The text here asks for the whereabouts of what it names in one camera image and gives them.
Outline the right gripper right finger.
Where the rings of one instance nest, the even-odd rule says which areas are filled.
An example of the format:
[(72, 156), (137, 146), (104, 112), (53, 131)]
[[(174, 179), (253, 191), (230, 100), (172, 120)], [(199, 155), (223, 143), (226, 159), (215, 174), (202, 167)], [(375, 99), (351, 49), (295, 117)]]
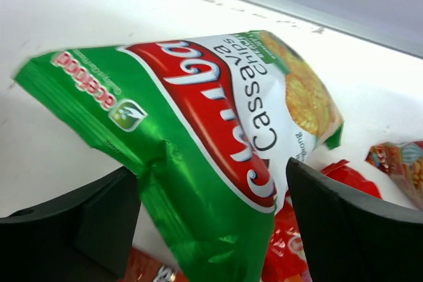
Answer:
[(313, 281), (422, 282), (422, 212), (291, 158), (286, 176)]

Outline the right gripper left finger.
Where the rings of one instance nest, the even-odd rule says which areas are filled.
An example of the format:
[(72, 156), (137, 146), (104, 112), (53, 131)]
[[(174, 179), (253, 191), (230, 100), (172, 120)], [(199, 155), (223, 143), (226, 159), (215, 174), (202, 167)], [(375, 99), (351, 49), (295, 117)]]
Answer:
[(118, 281), (139, 215), (137, 180), (120, 167), (1, 218), (2, 281)]

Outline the green snack bag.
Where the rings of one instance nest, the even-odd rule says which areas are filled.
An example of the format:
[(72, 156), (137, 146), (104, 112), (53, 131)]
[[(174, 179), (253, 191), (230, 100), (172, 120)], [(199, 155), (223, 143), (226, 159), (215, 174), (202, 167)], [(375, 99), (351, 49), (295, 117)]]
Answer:
[(138, 178), (190, 281), (258, 281), (289, 159), (340, 144), (326, 86), (271, 32), (66, 49), (15, 81)]

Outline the red Doritos chip bag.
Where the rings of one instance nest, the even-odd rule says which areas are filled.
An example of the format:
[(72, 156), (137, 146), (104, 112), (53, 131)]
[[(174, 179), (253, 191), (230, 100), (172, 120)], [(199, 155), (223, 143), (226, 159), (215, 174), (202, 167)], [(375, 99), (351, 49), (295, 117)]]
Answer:
[(188, 282), (185, 275), (153, 258), (149, 254), (132, 248), (122, 282)]

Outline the red patterned snack bag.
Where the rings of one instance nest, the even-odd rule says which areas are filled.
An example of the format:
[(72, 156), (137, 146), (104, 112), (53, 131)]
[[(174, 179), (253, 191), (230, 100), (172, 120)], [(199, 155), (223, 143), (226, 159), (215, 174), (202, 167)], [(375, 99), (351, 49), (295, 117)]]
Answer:
[(388, 175), (422, 210), (422, 141), (374, 145), (365, 161)]

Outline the red fruit gummies bag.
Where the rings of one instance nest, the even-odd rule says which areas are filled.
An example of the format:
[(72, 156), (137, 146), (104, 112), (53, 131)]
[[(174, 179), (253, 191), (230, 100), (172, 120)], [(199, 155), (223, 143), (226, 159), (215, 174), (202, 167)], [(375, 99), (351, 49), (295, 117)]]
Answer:
[[(347, 160), (340, 160), (324, 167), (321, 173), (369, 195), (381, 198), (376, 184), (349, 167), (348, 163)], [(286, 194), (284, 206), (276, 214), (275, 229), (270, 239), (260, 280), (312, 280), (290, 194)]]

